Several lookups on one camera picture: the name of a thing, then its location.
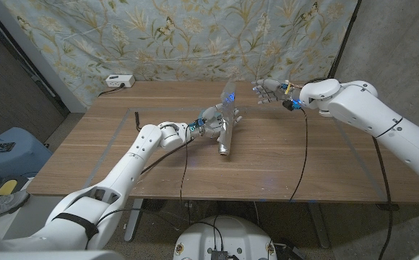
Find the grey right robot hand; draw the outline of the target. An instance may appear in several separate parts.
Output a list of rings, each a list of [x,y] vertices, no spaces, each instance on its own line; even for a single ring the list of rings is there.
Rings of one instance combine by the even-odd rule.
[[[298,101],[303,85],[293,84],[289,80],[281,82],[278,79],[266,78],[252,82],[253,91],[258,95],[258,104],[278,101]]]

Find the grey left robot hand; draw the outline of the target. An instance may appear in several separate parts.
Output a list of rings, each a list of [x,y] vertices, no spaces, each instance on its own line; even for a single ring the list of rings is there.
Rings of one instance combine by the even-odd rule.
[[[232,139],[232,134],[236,124],[242,119],[242,116],[238,116],[239,109],[233,110],[233,126],[232,131],[228,133],[225,129],[225,119],[220,113],[223,108],[222,103],[218,103],[212,107],[207,108],[201,112],[199,119],[204,121],[202,126],[189,127],[187,129],[187,140],[195,139],[196,137],[208,137],[217,138],[218,141],[221,139]]]

